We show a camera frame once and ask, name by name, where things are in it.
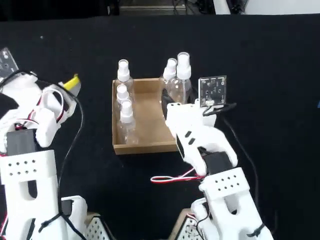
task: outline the black cable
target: black cable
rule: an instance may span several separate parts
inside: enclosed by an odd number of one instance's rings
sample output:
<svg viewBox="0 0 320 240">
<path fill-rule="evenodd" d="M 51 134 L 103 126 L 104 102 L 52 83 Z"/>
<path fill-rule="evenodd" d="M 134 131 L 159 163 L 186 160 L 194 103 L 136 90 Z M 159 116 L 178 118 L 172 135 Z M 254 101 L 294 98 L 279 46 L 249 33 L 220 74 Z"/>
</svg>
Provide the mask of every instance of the black cable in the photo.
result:
<svg viewBox="0 0 320 240">
<path fill-rule="evenodd" d="M 62 214 L 62 217 L 66 221 L 66 223 L 69 225 L 69 227 L 72 229 L 72 231 L 74 231 L 82 240 L 86 240 L 85 236 L 83 236 L 83 234 L 79 232 L 78 229 L 75 228 L 73 223 L 70 221 L 70 219 L 66 215 Z"/>
<path fill-rule="evenodd" d="M 221 117 L 222 117 L 222 120 L 223 120 L 224 124 L 227 125 L 227 127 L 231 130 L 231 132 L 232 132 L 232 134 L 234 136 L 234 139 L 236 140 L 236 142 L 240 146 L 241 150 L 243 151 L 245 157 L 248 159 L 248 161 L 250 162 L 250 164 L 252 166 L 253 174 L 254 174 L 254 178 L 255 178 L 254 203 L 255 203 L 256 208 L 259 211 L 259 178 L 258 178 L 258 172 L 257 172 L 256 165 L 255 165 L 254 161 L 252 160 L 252 158 L 247 153 L 247 151 L 245 150 L 245 148 L 242 145 L 242 143 L 240 142 L 240 140 L 239 140 L 238 136 L 236 135 L 236 132 L 233 129 L 233 127 L 231 126 L 231 124 L 223 116 L 221 116 Z"/>
<path fill-rule="evenodd" d="M 178 0 L 177 3 L 175 4 L 175 0 L 172 0 L 172 5 L 173 5 L 173 12 L 176 14 L 176 15 L 180 15 L 178 10 L 177 10 L 177 6 L 178 4 L 181 2 L 182 0 Z"/>
<path fill-rule="evenodd" d="M 187 11 L 187 8 L 190 9 L 193 15 L 196 15 L 195 11 L 189 6 L 188 1 L 185 1 L 185 10 Z"/>
<path fill-rule="evenodd" d="M 199 221 L 196 223 L 196 225 L 195 225 L 195 229 L 196 229 L 196 231 L 198 232 L 198 234 L 199 234 L 199 236 L 200 236 L 200 238 L 201 238 L 202 240 L 205 240 L 205 238 L 204 238 L 204 236 L 203 236 L 203 235 L 200 233 L 200 231 L 199 231 L 199 223 L 201 223 L 202 221 L 206 220 L 209 216 L 210 216 L 210 211 L 208 211 L 208 215 L 207 215 L 205 218 L 199 220 Z"/>
<path fill-rule="evenodd" d="M 23 70 L 17 70 L 13 73 L 11 73 L 9 76 L 7 76 L 5 79 L 3 79 L 1 82 L 0 82 L 0 90 L 2 90 L 2 88 L 8 84 L 8 82 L 16 75 L 18 74 L 22 74 L 22 73 L 25 73 L 25 71 Z"/>
<path fill-rule="evenodd" d="M 6 85 L 9 80 L 16 76 L 17 74 L 21 74 L 21 73 L 24 73 L 24 74 L 29 74 L 29 75 L 33 75 L 35 77 L 37 77 L 37 82 L 40 82 L 40 83 L 45 83 L 47 85 L 55 85 L 57 86 L 58 88 L 60 88 L 61 90 L 65 91 L 73 100 L 76 101 L 77 105 L 79 106 L 79 109 L 80 109 L 80 112 L 81 112 L 81 123 L 80 123 L 80 127 L 77 131 L 77 133 L 75 134 L 74 138 L 73 138 L 73 141 L 63 159 L 63 162 L 62 162 L 62 166 L 61 166 L 61 170 L 60 170 L 60 175 L 59 175 L 59 178 L 58 178 L 58 187 L 57 187 L 57 196 L 58 196 L 58 214 L 54 217 L 52 217 L 50 220 L 47 220 L 47 221 L 44 221 L 42 224 L 41 224 L 41 228 L 39 229 L 39 231 L 41 232 L 43 228 L 47 227 L 51 222 L 53 222 L 54 220 L 56 220 L 57 218 L 59 218 L 60 216 L 63 217 L 63 219 L 66 221 L 66 223 L 70 226 L 70 228 L 82 239 L 82 240 L 86 240 L 86 238 L 82 235 L 81 232 L 79 232 L 75 226 L 73 225 L 73 223 L 69 220 L 69 218 L 67 216 L 65 216 L 63 214 L 63 211 L 62 211 L 62 206 L 61 206 L 61 194 L 60 194 L 60 183 L 61 183 L 61 179 L 62 179 L 62 176 L 63 176 L 63 173 L 64 173 L 64 169 L 65 169 L 65 166 L 66 166 L 66 163 L 68 161 L 68 156 L 71 152 L 71 150 L 74 148 L 75 146 L 75 143 L 77 142 L 78 138 L 79 138 L 79 135 L 81 133 L 81 131 L 83 130 L 83 127 L 84 127 L 84 123 L 85 123 L 85 114 L 84 114 L 84 111 L 83 111 L 83 107 L 80 103 L 80 101 L 78 100 L 78 98 L 73 94 L 71 93 L 70 91 L 68 91 L 67 89 L 65 89 L 63 86 L 60 86 L 59 84 L 56 84 L 56 83 L 51 83 L 51 82 L 48 82 L 48 81 L 45 81 L 45 80 L 41 80 L 35 73 L 33 72 L 30 72 L 30 71 L 25 71 L 25 70 L 18 70 L 18 71 L 15 71 L 13 72 L 12 74 L 10 74 L 8 77 L 6 77 L 2 82 L 0 82 L 0 89 Z"/>
<path fill-rule="evenodd" d="M 60 184 L 61 184 L 61 179 L 62 179 L 62 176 L 63 176 L 63 173 L 64 173 L 64 170 L 65 170 L 65 166 L 66 166 L 66 163 L 68 161 L 68 156 L 71 152 L 71 150 L 74 148 L 75 146 L 75 143 L 77 142 L 78 138 L 79 138 L 79 135 L 84 127 L 84 124 L 85 124 L 85 114 L 84 114 L 84 110 L 83 110 L 83 107 L 82 107 L 82 104 L 80 103 L 80 101 L 78 100 L 78 98 L 73 94 L 71 93 L 70 91 L 68 91 L 67 89 L 65 89 L 63 86 L 60 86 L 59 84 L 56 84 L 56 83 L 51 83 L 51 82 L 47 82 L 47 81 L 44 81 L 44 80 L 40 80 L 39 77 L 38 77 L 38 80 L 40 83 L 45 83 L 45 84 L 48 84 L 48 85 L 55 85 L 57 86 L 58 88 L 60 88 L 61 90 L 65 91 L 70 97 L 72 97 L 73 100 L 76 101 L 77 105 L 79 106 L 79 109 L 80 109 L 80 113 L 81 113 L 81 123 L 80 123 L 80 127 L 77 131 L 77 133 L 75 134 L 73 140 L 72 140 L 72 143 L 63 159 L 63 162 L 62 162 L 62 166 L 61 166 L 61 169 L 60 169 L 60 174 L 59 174 L 59 178 L 58 178 L 58 197 L 59 199 L 61 198 L 60 196 Z"/>
<path fill-rule="evenodd" d="M 208 112 L 213 106 L 209 106 L 206 110 L 203 111 L 202 115 L 204 117 L 208 117 L 208 116 L 211 116 L 211 115 L 215 115 L 215 114 L 220 114 L 220 113 L 224 113 L 224 112 L 227 112 L 231 109 L 234 109 L 235 107 L 237 106 L 237 103 L 228 103 L 228 104 L 225 104 L 223 107 L 220 107 L 220 108 L 215 108 L 213 109 L 213 111 L 211 112 Z"/>
</svg>

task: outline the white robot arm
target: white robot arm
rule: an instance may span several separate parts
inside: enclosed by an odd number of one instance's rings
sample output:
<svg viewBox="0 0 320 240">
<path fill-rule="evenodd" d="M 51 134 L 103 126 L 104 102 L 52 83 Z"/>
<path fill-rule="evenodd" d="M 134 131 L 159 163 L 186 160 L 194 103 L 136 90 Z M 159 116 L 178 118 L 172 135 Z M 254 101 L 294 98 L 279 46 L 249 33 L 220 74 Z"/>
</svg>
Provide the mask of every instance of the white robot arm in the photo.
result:
<svg viewBox="0 0 320 240">
<path fill-rule="evenodd" d="M 165 122 L 183 161 L 203 176 L 199 189 L 205 198 L 191 205 L 199 221 L 199 234 L 207 240 L 273 240 L 251 197 L 244 172 L 237 167 L 235 151 L 223 132 L 214 127 L 217 115 L 204 114 L 208 109 L 216 111 L 224 105 L 201 107 L 203 99 L 199 94 L 194 104 L 169 103 Z M 209 212 L 203 206 L 205 202 Z"/>
<path fill-rule="evenodd" d="M 61 124 L 73 115 L 76 102 L 54 84 L 41 90 L 37 81 L 35 74 L 13 74 L 1 88 L 2 94 L 19 105 L 0 119 L 0 176 L 5 188 L 8 218 L 5 237 L 7 240 L 27 239 L 32 219 L 35 219 L 32 240 L 85 239 L 66 221 L 84 233 L 86 201 L 80 196 L 62 198 L 62 208 L 64 203 L 70 207 L 67 216 L 61 216 L 55 153 L 43 149 L 51 145 Z M 62 88 L 77 95 L 79 85 L 75 76 Z M 53 93 L 58 93 L 60 102 Z M 29 181 L 36 181 L 36 198 L 29 194 Z"/>
</svg>

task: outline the cardboard box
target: cardboard box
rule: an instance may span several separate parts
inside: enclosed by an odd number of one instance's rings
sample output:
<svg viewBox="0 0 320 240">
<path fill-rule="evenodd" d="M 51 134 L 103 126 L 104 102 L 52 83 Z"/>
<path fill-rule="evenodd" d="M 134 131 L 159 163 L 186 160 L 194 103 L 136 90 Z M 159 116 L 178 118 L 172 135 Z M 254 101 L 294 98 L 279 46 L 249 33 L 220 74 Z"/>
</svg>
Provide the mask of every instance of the cardboard box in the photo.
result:
<svg viewBox="0 0 320 240">
<path fill-rule="evenodd" d="M 112 144 L 117 155 L 145 154 L 177 151 L 176 141 L 165 124 L 159 102 L 157 78 L 134 80 L 134 117 L 139 144 L 120 144 L 117 120 L 114 114 L 116 101 L 115 81 L 112 85 Z"/>
</svg>

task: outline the black fabric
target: black fabric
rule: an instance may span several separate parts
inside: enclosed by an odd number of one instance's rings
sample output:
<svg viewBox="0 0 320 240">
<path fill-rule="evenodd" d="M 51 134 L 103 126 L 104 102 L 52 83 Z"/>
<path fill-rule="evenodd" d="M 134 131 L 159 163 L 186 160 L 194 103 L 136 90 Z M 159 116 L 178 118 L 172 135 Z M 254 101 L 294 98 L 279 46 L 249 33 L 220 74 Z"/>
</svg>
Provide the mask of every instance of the black fabric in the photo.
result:
<svg viewBox="0 0 320 240">
<path fill-rule="evenodd" d="M 319 29 L 318 14 L 97 17 L 1 23 L 0 46 L 10 48 L 20 68 L 56 83 L 79 73 L 86 123 L 61 193 L 84 197 L 117 239 L 167 238 L 180 211 L 203 196 L 198 182 L 150 183 L 190 169 L 178 152 L 116 156 L 112 146 L 118 60 L 129 60 L 134 78 L 158 77 L 181 51 L 191 55 L 195 87 L 199 77 L 228 76 L 226 100 L 238 105 L 225 116 L 257 166 L 263 222 L 273 229 L 277 210 L 277 239 L 308 239 L 317 230 Z M 57 169 L 79 124 L 77 112 L 54 139 Z M 219 120 L 217 127 L 254 186 L 232 133 Z M 1 212 L 4 200 L 2 188 Z"/>
</svg>

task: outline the bottle cap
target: bottle cap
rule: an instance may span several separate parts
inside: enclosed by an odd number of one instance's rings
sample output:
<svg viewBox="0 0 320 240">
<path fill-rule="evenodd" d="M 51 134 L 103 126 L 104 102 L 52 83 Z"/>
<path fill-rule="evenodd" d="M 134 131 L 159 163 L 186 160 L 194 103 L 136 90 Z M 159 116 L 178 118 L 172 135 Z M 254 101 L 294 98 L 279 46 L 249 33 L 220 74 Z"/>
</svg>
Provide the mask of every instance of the bottle cap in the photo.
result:
<svg viewBox="0 0 320 240">
<path fill-rule="evenodd" d="M 132 109 L 132 102 L 124 100 L 121 104 L 120 121 L 124 124 L 129 124 L 134 121 L 134 111 Z"/>
<path fill-rule="evenodd" d="M 130 79 L 129 62 L 125 59 L 119 61 L 117 78 L 120 82 L 126 82 Z"/>
<path fill-rule="evenodd" d="M 116 87 L 116 100 L 121 104 L 126 99 L 129 99 L 127 86 L 124 84 L 120 84 Z"/>
<path fill-rule="evenodd" d="M 191 77 L 190 55 L 187 52 L 178 54 L 178 65 L 176 67 L 178 79 L 187 80 Z"/>
<path fill-rule="evenodd" d="M 169 58 L 163 72 L 163 78 L 167 81 L 175 77 L 177 74 L 177 60 Z"/>
</svg>

